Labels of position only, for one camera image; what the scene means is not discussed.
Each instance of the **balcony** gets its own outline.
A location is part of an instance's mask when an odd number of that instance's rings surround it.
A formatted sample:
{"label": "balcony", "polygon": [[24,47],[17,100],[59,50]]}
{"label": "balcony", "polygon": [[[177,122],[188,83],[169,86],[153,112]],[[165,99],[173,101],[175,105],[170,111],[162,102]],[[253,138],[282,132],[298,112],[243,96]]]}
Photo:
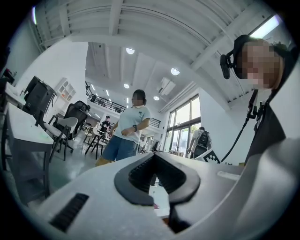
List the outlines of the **balcony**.
{"label": "balcony", "polygon": [[[110,102],[107,99],[103,98],[103,97],[97,97],[95,94],[92,94],[89,91],[86,91],[86,96],[87,96],[87,100],[91,101],[92,103],[98,104],[102,107],[105,107],[107,109],[113,110],[117,113],[122,113],[125,111],[126,107],[114,103],[114,102]],[[157,120],[155,118],[151,118],[150,121],[150,126],[153,126],[155,128],[159,128],[161,121]]]}

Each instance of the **white ceiling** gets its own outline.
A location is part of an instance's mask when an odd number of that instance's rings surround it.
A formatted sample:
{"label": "white ceiling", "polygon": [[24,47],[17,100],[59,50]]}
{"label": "white ceiling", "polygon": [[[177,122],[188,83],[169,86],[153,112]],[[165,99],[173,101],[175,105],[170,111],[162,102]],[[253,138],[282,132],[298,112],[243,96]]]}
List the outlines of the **white ceiling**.
{"label": "white ceiling", "polygon": [[[172,67],[137,51],[130,55],[126,48],[89,43],[86,81],[93,84],[95,90],[90,89],[94,94],[123,106],[131,105],[133,92],[142,89],[146,93],[147,104],[160,110],[192,81],[185,78],[184,74],[172,75]],[[158,88],[163,77],[176,85],[170,94],[161,96]],[[124,87],[125,83],[129,85],[129,89]],[[160,100],[155,101],[154,96],[158,96]]]}
{"label": "white ceiling", "polygon": [[[36,13],[42,45],[65,36],[89,42],[91,83],[115,92],[116,101],[144,89],[149,104],[162,111],[171,107],[172,98],[184,98],[199,86],[224,109],[250,91],[252,86],[234,74],[223,78],[219,57],[232,50],[236,37],[273,14],[253,0],[48,0]],[[126,47],[136,52],[126,54]],[[172,67],[180,71],[178,77],[170,74]],[[165,101],[155,102],[163,77],[172,77],[176,87]]]}

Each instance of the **backpack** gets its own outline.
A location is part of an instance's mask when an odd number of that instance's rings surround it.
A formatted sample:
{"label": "backpack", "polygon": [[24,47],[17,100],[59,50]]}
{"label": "backpack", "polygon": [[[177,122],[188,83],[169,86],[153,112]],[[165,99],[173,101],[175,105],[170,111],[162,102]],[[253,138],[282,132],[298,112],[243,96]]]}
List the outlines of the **backpack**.
{"label": "backpack", "polygon": [[203,131],[203,133],[197,139],[197,145],[207,148],[207,143],[209,142],[208,132]]}

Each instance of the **vr headset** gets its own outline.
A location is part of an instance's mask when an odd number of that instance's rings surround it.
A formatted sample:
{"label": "vr headset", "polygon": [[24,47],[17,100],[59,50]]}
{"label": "vr headset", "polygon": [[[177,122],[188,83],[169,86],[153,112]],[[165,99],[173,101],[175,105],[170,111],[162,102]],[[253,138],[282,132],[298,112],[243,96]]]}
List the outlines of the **vr headset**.
{"label": "vr headset", "polygon": [[[250,37],[249,35],[241,35],[234,41],[233,50],[231,50],[228,54],[221,55],[220,58],[220,66],[223,72],[223,77],[228,79],[230,77],[230,68],[234,69],[236,76],[239,79],[246,78],[242,73],[242,66],[237,65],[237,58],[242,50],[243,45],[246,42],[256,41],[256,38]],[[231,63],[230,56],[233,55],[233,63]]]}

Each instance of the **white t-shirt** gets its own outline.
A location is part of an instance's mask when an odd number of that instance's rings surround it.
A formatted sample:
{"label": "white t-shirt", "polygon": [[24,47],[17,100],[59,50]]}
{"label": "white t-shirt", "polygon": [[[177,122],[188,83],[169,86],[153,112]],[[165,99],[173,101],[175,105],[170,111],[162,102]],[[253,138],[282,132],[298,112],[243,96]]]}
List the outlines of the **white t-shirt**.
{"label": "white t-shirt", "polygon": [[142,131],[136,131],[127,136],[123,136],[121,132],[126,128],[131,128],[133,125],[140,124],[142,121],[144,121],[147,118],[151,118],[151,114],[149,109],[145,106],[139,108],[131,107],[126,109],[120,115],[120,119],[118,121],[118,127],[114,132],[114,135],[123,139],[134,141],[136,144],[139,144]]}

